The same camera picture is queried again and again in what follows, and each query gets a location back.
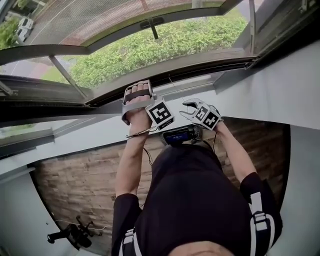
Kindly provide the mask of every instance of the buckle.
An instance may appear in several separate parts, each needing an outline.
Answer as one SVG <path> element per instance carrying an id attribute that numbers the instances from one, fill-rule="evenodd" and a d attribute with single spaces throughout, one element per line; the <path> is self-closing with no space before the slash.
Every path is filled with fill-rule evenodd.
<path id="1" fill-rule="evenodd" d="M 267 219 L 266 214 L 262 211 L 256 211 L 253 214 L 253 221 L 257 231 L 268 229 L 266 219 Z"/>
<path id="2" fill-rule="evenodd" d="M 125 233 L 125 237 L 123 240 L 123 244 L 128 244 L 128 243 L 132 243 L 134 241 L 134 229 L 129 229 L 126 233 Z"/>

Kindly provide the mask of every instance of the green bush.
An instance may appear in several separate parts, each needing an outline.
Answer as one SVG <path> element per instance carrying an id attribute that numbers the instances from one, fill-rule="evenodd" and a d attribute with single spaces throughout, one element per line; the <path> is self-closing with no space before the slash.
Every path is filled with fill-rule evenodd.
<path id="1" fill-rule="evenodd" d="M 26 7 L 26 5 L 30 2 L 30 0 L 18 0 L 18 7 L 20 9 L 23 9 Z"/>
<path id="2" fill-rule="evenodd" d="M 189 19 L 129 35 L 89 56 L 77 57 L 70 70 L 79 86 L 93 88 L 148 65 L 180 56 L 231 48 L 247 22 L 237 12 L 225 16 Z"/>
<path id="3" fill-rule="evenodd" d="M 12 17 L 0 24 L 0 50 L 17 46 L 19 20 Z"/>

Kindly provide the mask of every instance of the car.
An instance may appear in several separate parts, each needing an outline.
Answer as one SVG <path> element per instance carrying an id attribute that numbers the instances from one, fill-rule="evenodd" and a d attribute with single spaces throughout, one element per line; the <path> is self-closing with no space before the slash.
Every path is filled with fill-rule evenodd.
<path id="1" fill-rule="evenodd" d="M 16 35 L 22 42 L 24 42 L 27 37 L 30 36 L 30 31 L 26 28 L 19 27 L 16 31 Z"/>
<path id="2" fill-rule="evenodd" d="M 34 26 L 34 21 L 30 18 L 22 18 L 18 26 L 22 29 L 32 30 Z"/>

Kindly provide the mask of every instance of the grass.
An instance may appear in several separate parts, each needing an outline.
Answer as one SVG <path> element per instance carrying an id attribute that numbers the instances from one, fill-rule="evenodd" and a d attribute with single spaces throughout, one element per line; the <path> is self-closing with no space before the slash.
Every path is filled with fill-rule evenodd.
<path id="1" fill-rule="evenodd" d="M 52 82 L 57 81 L 57 79 L 62 79 L 64 80 L 64 83 L 68 84 L 68 81 L 62 76 L 62 74 L 55 66 L 50 67 L 48 71 L 41 77 L 41 79 Z"/>

